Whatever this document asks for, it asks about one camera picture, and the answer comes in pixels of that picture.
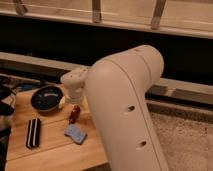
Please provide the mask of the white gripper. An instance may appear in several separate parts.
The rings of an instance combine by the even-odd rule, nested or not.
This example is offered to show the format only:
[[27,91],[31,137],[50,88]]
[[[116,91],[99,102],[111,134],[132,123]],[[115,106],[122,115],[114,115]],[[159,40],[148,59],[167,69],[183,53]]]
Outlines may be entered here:
[[84,88],[67,89],[66,99],[62,98],[59,103],[59,109],[62,109],[68,103],[81,104],[84,99]]

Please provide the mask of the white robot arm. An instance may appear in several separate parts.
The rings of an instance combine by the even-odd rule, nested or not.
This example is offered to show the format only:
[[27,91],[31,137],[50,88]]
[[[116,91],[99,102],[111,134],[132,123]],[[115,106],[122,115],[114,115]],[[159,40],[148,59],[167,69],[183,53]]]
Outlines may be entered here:
[[61,77],[67,102],[88,102],[112,171],[169,171],[145,100],[163,69],[160,52],[141,45]]

